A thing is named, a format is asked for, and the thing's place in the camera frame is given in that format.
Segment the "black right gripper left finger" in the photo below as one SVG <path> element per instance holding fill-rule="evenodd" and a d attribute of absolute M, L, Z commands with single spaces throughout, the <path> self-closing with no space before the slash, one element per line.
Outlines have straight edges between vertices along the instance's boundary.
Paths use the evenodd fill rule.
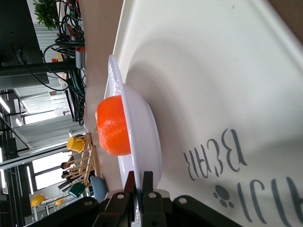
<path fill-rule="evenodd" d="M 115 192 L 99 206 L 93 226 L 130 227 L 135 220 L 136 186 L 134 171 L 128 173 L 124 189 Z"/>

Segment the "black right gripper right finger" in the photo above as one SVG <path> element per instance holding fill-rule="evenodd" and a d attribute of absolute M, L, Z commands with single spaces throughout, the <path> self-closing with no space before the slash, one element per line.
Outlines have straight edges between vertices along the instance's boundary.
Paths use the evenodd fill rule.
<path fill-rule="evenodd" d="M 142 185 L 142 226 L 167 227 L 163 199 L 153 188 L 153 172 L 145 171 Z"/>

